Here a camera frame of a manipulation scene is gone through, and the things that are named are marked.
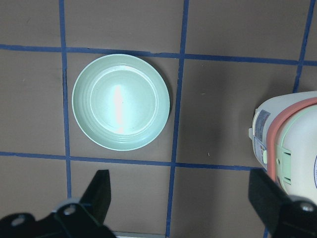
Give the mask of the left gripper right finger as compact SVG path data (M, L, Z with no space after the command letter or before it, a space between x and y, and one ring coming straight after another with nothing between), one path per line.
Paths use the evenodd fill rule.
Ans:
M286 194L264 170L250 170L248 199L272 238L317 236L317 205Z

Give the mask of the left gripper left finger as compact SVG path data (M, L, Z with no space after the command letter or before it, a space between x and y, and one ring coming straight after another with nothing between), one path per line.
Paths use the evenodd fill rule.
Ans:
M67 202L41 220L15 213L0 220L2 238L114 238L104 225L111 202L109 170L98 170L78 202Z

